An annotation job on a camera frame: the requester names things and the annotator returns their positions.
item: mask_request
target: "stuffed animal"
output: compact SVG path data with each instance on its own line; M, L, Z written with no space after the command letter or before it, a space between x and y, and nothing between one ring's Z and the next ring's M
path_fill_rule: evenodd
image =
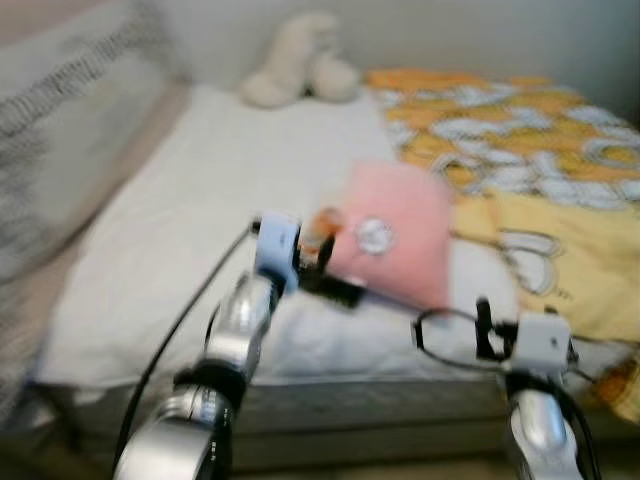
M283 107L306 92L330 102L350 101L357 96L360 74L340 53L334 16L294 17L280 27L264 65L245 80L240 94L262 108Z

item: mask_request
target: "cartoon print blanket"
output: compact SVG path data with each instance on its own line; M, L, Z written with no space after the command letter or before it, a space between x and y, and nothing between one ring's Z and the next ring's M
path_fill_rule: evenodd
M368 83L399 157L457 192L454 234L500 251L523 308L640 342L640 133L543 78L385 70ZM594 389L635 422L639 360Z

